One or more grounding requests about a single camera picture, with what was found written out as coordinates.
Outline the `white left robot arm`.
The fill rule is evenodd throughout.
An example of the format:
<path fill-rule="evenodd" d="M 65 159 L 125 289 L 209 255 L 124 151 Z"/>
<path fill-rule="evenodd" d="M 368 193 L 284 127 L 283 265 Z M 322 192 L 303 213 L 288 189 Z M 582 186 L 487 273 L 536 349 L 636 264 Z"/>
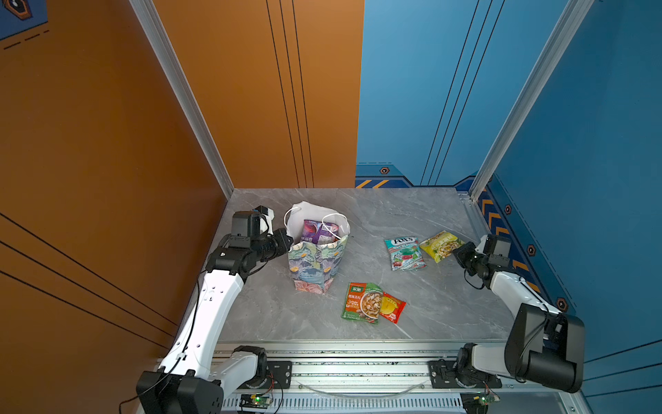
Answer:
<path fill-rule="evenodd" d="M 212 374 L 217 340 L 248 276 L 256 263 L 267 263 L 287 253 L 293 244 L 284 228 L 269 230 L 244 243 L 227 235 L 209 256 L 202 282 L 197 285 L 194 310 L 155 371 L 145 371 L 136 384 L 136 397 L 146 413 L 219 413 L 226 396 L 241 386 L 269 383 L 267 353 L 263 348 L 235 348 Z"/>

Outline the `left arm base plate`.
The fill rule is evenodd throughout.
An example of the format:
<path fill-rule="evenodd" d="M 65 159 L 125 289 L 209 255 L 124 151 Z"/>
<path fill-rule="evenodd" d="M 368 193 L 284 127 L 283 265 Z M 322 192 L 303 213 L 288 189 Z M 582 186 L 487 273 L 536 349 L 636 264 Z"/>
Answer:
<path fill-rule="evenodd" d="M 264 379 L 252 379 L 241 384 L 238 389 L 267 390 L 272 386 L 272 383 L 277 385 L 277 389 L 289 389 L 291 387 L 292 369 L 292 361 L 268 361 L 267 374 Z"/>

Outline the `floral paper gift bag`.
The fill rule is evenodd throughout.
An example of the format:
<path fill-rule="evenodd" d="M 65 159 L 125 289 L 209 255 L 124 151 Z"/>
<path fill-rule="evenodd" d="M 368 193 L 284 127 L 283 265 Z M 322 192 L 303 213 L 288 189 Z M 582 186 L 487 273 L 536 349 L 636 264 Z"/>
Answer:
<path fill-rule="evenodd" d="M 326 245 L 301 241 L 306 219 L 336 224 L 340 239 Z M 336 210 L 302 201 L 286 212 L 284 224 L 287 235 L 294 239 L 288 252 L 288 263 L 295 288 L 308 293 L 326 293 L 340 270 L 346 250 L 350 236 L 348 218 Z"/>

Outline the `teal Fox's cherry candy bag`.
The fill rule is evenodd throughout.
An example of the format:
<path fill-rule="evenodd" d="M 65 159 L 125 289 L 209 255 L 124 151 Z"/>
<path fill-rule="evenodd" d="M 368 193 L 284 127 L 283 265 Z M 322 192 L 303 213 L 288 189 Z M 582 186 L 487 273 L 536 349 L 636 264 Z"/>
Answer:
<path fill-rule="evenodd" d="M 404 236 L 385 240 L 390 255 L 392 271 L 413 271 L 426 267 L 418 240 L 413 236 Z"/>

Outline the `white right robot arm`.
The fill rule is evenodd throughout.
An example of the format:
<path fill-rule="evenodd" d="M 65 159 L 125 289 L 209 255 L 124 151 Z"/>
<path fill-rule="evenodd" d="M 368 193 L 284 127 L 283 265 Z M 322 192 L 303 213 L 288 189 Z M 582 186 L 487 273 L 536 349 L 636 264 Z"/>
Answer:
<path fill-rule="evenodd" d="M 515 272 L 508 253 L 510 241 L 494 235 L 453 250 L 465 275 L 479 278 L 479 290 L 495 294 L 514 317 L 505 345 L 467 343 L 460 349 L 455 381 L 470 388 L 508 377 L 577 393 L 584 380 L 584 323 L 537 293 Z"/>

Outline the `yellow green snack packet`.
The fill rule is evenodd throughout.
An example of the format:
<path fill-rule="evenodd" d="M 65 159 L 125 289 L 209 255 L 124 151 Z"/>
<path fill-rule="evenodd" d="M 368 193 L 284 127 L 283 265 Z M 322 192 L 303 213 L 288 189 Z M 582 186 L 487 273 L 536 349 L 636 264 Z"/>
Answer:
<path fill-rule="evenodd" d="M 452 255 L 453 250 L 463 245 L 464 242 L 458 236 L 447 231 L 441 231 L 420 243 L 420 249 L 429 255 L 435 263 L 439 263 Z"/>

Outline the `green noodle snack packet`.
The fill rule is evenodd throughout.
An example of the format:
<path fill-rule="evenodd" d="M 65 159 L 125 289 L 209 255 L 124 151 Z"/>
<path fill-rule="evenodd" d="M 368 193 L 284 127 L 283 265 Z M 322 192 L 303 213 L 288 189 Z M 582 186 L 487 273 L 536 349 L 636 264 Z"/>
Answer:
<path fill-rule="evenodd" d="M 351 282 L 341 317 L 348 321 L 377 324 L 384 292 L 373 283 Z"/>

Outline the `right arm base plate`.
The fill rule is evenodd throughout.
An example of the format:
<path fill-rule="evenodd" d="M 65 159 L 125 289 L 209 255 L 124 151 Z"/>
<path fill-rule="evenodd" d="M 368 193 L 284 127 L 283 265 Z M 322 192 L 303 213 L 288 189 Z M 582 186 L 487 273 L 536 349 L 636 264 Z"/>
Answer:
<path fill-rule="evenodd" d="M 503 387 L 502 381 L 494 374 L 477 371 L 472 367 L 456 367 L 456 361 L 444 359 L 428 362 L 429 379 L 434 389 L 465 388 L 498 389 Z"/>

